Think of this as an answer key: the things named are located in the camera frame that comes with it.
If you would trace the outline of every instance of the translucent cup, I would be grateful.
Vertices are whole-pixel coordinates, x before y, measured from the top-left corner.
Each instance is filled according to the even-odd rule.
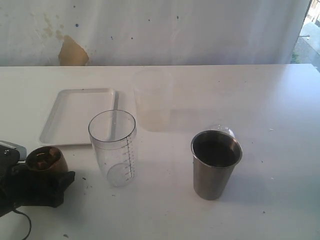
[[[122,110],[104,111],[90,121],[88,130],[102,175],[113,187],[129,184],[136,175],[135,118]]]
[[[173,78],[158,67],[147,67],[133,76],[133,89],[139,125],[147,131],[168,128],[173,98]]]

